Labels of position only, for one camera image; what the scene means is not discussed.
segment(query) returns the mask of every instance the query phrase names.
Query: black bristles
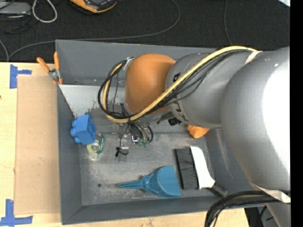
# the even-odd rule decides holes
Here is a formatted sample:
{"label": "black bristles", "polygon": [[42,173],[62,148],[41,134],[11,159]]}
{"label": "black bristles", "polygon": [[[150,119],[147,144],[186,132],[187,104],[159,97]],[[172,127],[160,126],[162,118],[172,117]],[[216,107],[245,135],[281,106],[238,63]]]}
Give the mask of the black bristles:
{"label": "black bristles", "polygon": [[198,189],[198,177],[190,148],[175,149],[183,189]]}

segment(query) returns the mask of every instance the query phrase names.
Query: brush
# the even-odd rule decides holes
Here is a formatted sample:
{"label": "brush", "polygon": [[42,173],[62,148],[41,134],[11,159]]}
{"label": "brush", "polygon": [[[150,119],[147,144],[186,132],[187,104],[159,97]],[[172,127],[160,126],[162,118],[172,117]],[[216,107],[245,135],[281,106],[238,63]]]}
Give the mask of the brush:
{"label": "brush", "polygon": [[209,174],[202,149],[196,146],[175,149],[183,189],[208,188],[220,197],[227,191]]}

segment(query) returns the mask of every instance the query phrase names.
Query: cardboard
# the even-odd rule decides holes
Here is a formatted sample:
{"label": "cardboard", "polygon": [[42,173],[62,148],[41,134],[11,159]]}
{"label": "cardboard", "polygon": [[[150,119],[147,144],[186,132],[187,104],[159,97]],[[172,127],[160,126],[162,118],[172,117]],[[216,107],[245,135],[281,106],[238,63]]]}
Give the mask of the cardboard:
{"label": "cardboard", "polygon": [[18,76],[15,214],[60,212],[56,85]]}

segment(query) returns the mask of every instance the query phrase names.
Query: black floor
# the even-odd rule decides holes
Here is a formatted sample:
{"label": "black floor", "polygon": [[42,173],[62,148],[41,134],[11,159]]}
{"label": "black floor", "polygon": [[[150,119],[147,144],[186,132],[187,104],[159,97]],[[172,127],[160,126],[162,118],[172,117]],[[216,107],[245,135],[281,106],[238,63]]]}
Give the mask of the black floor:
{"label": "black floor", "polygon": [[[58,14],[52,23],[0,17],[0,61],[52,63],[56,39],[264,51],[290,45],[290,8],[279,0],[118,0],[99,15],[80,13],[68,0],[51,1]],[[46,0],[35,11],[54,18]]]}

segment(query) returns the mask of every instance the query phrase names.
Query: yellow cable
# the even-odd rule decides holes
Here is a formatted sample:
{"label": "yellow cable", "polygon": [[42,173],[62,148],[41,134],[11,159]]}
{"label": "yellow cable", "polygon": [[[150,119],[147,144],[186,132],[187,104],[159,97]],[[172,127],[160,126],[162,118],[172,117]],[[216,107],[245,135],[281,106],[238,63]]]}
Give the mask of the yellow cable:
{"label": "yellow cable", "polygon": [[[189,77],[195,70],[200,68],[202,65],[204,65],[206,62],[210,61],[212,58],[223,54],[228,51],[233,51],[233,50],[248,50],[252,52],[257,52],[255,49],[251,49],[248,47],[243,47],[243,46],[229,46],[220,50],[215,51],[214,53],[206,56],[203,58],[200,62],[198,62],[196,65],[194,65],[191,69],[189,69],[185,74],[183,74],[178,80],[176,80],[168,89],[166,89],[155,101],[153,101],[148,107],[143,109],[141,112],[135,114],[130,118],[130,121],[135,121],[142,117],[144,114],[149,112],[151,109],[153,109],[159,102],[161,102],[171,91],[173,91],[181,82],[183,82],[187,77]],[[111,73],[111,75],[120,67],[122,64],[119,64]],[[103,104],[106,105],[106,93],[108,90],[109,82],[106,83],[106,86],[104,88],[103,92]],[[129,119],[116,119],[115,117],[112,117],[110,115],[107,115],[107,118],[111,121],[114,121],[116,123],[126,123],[128,122]]]}

